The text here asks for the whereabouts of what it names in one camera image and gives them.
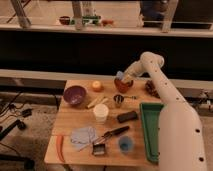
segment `green tray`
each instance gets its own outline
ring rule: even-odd
[[[158,162],[158,118],[163,104],[141,103],[141,122],[143,127],[147,160]]]

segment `cloth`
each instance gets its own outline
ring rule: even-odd
[[[98,138],[95,128],[92,126],[78,128],[71,133],[71,143],[80,151]]]

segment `brown cup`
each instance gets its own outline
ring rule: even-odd
[[[123,83],[119,78],[115,78],[114,84],[120,93],[126,93],[133,86],[133,80],[128,83]]]

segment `carrot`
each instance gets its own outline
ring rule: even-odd
[[[56,138],[57,154],[58,154],[58,158],[61,160],[61,162],[64,163],[65,161],[64,161],[63,154],[62,154],[63,140],[64,140],[63,135],[57,135],[57,138]]]

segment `red object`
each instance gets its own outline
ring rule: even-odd
[[[69,16],[62,16],[59,18],[59,21],[62,25],[69,25],[70,24],[70,17]]]
[[[115,78],[114,83],[120,93],[126,93],[133,86],[133,80],[128,83],[123,83],[119,78]]]

